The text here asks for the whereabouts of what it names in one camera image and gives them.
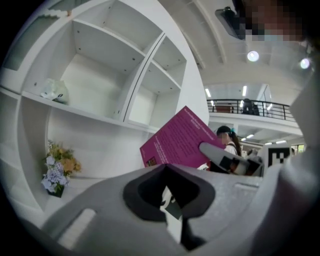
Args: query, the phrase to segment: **ponytail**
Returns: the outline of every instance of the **ponytail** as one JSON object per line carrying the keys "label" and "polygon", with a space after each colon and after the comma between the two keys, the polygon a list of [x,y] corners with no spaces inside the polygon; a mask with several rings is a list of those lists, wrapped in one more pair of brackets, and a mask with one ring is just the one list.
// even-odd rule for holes
{"label": "ponytail", "polygon": [[235,145],[236,153],[238,154],[239,157],[241,157],[241,147],[240,147],[239,139],[237,134],[233,130],[231,130],[230,132],[230,138]]}

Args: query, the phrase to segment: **magenta book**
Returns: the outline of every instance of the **magenta book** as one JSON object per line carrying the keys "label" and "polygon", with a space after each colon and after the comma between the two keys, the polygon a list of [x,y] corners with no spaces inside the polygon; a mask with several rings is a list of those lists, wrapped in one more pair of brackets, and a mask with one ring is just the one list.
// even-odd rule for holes
{"label": "magenta book", "polygon": [[185,106],[140,148],[140,152],[145,167],[179,164],[198,168],[209,161],[199,150],[202,142],[225,148],[210,128]]}

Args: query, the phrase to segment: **woman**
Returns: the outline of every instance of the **woman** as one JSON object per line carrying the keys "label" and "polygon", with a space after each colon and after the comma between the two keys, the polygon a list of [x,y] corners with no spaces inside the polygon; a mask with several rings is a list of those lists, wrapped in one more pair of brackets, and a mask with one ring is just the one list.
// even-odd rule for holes
{"label": "woman", "polygon": [[241,147],[237,134],[233,128],[230,129],[228,126],[223,125],[216,131],[216,135],[221,140],[222,144],[226,145],[225,151],[241,157]]}

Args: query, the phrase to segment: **white shirt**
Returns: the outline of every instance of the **white shirt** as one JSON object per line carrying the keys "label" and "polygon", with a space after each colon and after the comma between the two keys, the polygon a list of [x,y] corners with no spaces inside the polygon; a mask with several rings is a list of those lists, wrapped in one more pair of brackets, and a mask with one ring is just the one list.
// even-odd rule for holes
{"label": "white shirt", "polygon": [[[228,144],[233,144],[234,146],[236,146],[236,144],[233,143],[232,141],[229,142]],[[236,155],[236,156],[237,156],[237,155],[238,155],[238,154],[237,154],[237,150],[236,150],[236,148],[235,148],[234,146],[227,145],[224,150],[227,151],[227,152],[229,152],[229,153],[231,153],[231,154],[233,154],[233,155]]]}

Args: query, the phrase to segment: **railing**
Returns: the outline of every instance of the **railing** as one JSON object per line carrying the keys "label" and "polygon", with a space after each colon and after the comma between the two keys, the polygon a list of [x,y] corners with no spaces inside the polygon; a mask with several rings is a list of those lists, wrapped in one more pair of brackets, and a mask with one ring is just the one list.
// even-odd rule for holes
{"label": "railing", "polygon": [[210,113],[244,114],[295,122],[289,110],[290,106],[280,103],[243,99],[208,99],[207,105]]}

